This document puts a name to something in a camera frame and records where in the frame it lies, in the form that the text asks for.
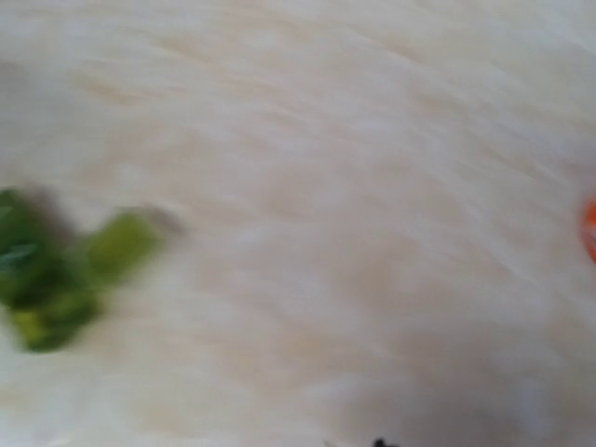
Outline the green pill organizer box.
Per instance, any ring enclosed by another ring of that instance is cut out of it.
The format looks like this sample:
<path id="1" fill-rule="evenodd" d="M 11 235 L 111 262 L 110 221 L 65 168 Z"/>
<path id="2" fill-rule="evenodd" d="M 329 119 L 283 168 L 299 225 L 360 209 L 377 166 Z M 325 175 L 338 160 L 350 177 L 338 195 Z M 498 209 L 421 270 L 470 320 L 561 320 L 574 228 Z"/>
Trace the green pill organizer box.
<path id="1" fill-rule="evenodd" d="M 1 306 L 23 347 L 48 352 L 70 342 L 160 245 L 141 211 L 120 211 L 76 237 L 21 190 L 2 190 Z"/>

